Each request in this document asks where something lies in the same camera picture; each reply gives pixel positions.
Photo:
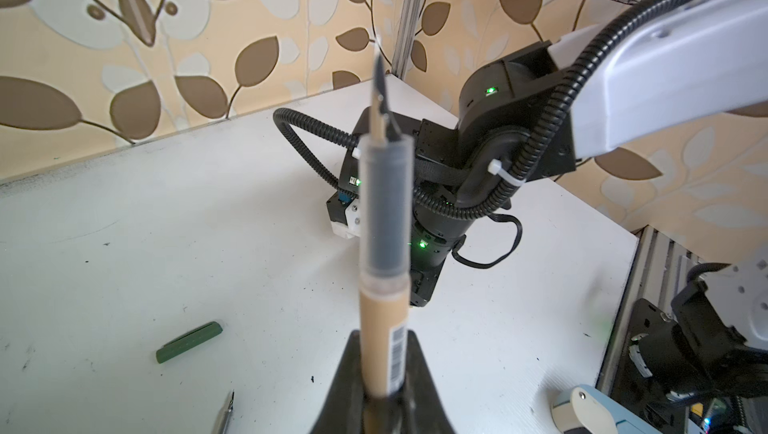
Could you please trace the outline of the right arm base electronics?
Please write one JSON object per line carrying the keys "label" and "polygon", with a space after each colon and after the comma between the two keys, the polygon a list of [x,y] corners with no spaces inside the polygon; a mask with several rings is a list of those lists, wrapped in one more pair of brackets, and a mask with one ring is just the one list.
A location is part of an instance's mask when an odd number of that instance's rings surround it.
{"label": "right arm base electronics", "polygon": [[760,433],[749,399],[767,397],[767,256],[703,263],[664,311],[623,303],[603,389],[660,433]]}

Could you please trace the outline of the green pen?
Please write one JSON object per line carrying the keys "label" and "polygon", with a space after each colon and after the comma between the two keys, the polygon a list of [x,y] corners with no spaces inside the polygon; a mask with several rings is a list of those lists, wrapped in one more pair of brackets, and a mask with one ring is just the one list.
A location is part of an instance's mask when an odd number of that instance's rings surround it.
{"label": "green pen", "polygon": [[228,401],[225,403],[225,406],[223,407],[221,414],[218,418],[217,424],[213,431],[214,434],[228,433],[229,425],[234,413],[234,401],[235,401],[235,392],[232,391]]}

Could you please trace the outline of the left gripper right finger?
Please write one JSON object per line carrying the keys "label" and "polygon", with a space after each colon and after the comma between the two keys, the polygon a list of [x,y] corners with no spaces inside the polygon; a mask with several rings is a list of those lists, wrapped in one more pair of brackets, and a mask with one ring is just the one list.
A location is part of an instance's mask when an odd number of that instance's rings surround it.
{"label": "left gripper right finger", "polygon": [[416,333],[408,331],[404,382],[404,432],[455,432],[444,410]]}

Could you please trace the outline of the tan pen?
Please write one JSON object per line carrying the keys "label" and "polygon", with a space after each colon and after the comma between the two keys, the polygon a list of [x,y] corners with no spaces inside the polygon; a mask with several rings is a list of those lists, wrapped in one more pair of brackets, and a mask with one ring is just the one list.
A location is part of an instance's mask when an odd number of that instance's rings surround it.
{"label": "tan pen", "polygon": [[360,351],[368,397],[383,399],[405,378],[410,304],[414,141],[388,106],[384,56],[374,58],[369,131],[361,136]]}

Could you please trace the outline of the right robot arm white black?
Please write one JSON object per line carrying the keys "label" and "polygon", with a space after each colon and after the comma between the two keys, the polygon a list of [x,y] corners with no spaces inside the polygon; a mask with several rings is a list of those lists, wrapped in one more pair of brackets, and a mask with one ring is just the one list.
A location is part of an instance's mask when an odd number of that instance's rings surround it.
{"label": "right robot arm white black", "polygon": [[767,100],[767,0],[642,0],[604,26],[537,42],[474,72],[454,128],[390,109],[376,64],[354,132],[278,108],[280,133],[363,238],[375,287],[429,302],[480,218],[509,220],[527,182],[704,116]]}

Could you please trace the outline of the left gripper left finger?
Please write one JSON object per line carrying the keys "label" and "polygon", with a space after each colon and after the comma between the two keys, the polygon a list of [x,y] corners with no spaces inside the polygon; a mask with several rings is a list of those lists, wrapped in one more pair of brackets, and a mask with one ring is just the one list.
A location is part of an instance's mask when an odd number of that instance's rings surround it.
{"label": "left gripper left finger", "polygon": [[360,332],[353,330],[347,339],[327,396],[310,433],[362,433],[364,404]]}

